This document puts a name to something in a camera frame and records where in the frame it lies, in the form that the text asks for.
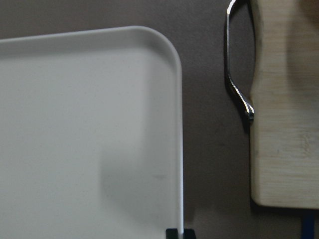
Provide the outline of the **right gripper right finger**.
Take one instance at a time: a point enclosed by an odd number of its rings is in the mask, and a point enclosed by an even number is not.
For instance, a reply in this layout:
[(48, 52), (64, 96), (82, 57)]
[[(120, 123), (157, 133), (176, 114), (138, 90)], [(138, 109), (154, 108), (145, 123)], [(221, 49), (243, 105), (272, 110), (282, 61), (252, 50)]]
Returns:
[(193, 229), (184, 229), (184, 239), (196, 239), (196, 234)]

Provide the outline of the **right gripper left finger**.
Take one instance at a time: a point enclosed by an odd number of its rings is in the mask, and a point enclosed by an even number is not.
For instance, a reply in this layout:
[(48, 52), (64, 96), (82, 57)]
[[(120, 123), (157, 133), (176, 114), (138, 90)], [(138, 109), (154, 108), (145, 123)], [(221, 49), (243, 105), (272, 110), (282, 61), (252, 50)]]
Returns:
[(166, 229), (165, 236), (166, 236), (166, 239), (178, 239), (178, 230)]

